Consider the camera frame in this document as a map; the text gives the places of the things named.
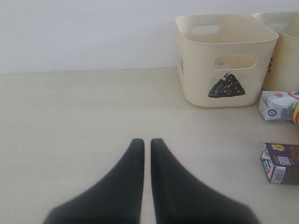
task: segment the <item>white wall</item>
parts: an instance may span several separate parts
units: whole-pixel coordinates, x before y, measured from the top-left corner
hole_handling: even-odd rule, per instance
[[[0,73],[171,67],[175,17],[285,10],[298,0],[1,0]]]

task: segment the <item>cream storage bin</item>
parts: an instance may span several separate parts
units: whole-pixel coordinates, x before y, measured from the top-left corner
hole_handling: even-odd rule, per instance
[[[299,12],[256,13],[252,17],[280,34],[264,89],[299,91]]]
[[[176,24],[178,73],[191,104],[246,106],[257,100],[278,33],[234,14],[184,16]]]

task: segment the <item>plastic storage bin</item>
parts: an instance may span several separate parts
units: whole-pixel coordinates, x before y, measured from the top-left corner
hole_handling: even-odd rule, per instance
[[[299,91],[299,12],[256,13],[252,17],[280,34],[264,89]]]
[[[257,100],[278,33],[234,14],[184,16],[176,24],[178,74],[191,104],[246,106]]]

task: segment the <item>white table surface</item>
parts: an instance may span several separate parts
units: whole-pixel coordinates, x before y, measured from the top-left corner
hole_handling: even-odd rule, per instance
[[[40,224],[120,159],[146,145],[143,224],[154,224],[150,140],[162,137],[197,178],[249,205],[263,224],[299,222],[299,186],[270,184],[264,142],[299,144],[291,122],[266,122],[257,104],[189,104],[175,69],[0,76],[0,223]]]

